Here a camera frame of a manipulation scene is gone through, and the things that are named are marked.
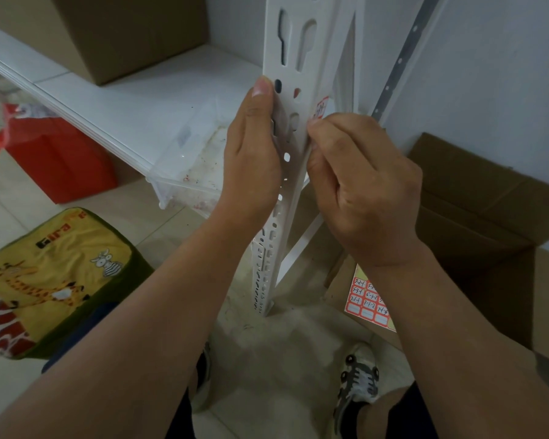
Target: forearm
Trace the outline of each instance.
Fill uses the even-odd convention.
[[[411,265],[363,268],[395,322],[442,437],[541,435],[549,389],[515,361],[425,246]]]
[[[164,437],[250,239],[206,221],[0,417],[0,438]]]

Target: brown box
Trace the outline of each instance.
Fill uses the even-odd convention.
[[[429,134],[409,157],[424,176],[420,239],[498,331],[549,358],[549,252],[538,248],[549,185]],[[342,312],[354,270],[347,258],[324,297]],[[400,348],[397,334],[352,318]]]
[[[97,85],[208,39],[205,0],[0,0],[0,29]]]

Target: person's left hand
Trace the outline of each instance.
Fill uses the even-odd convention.
[[[275,207],[281,184],[272,138],[273,86],[260,77],[228,129],[224,151],[224,187],[215,213],[251,236]]]

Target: white perforated metal post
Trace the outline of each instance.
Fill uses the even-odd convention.
[[[307,120],[325,113],[356,1],[266,2],[263,72],[277,92],[273,139],[283,181],[273,213],[252,242],[254,307],[264,316],[305,179]]]

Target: zebra illustration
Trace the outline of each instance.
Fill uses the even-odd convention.
[[[98,257],[91,259],[90,262],[94,262],[98,268],[103,268],[103,276],[110,277],[115,276],[122,270],[122,264],[120,262],[111,262],[112,255],[109,248],[102,251]]]

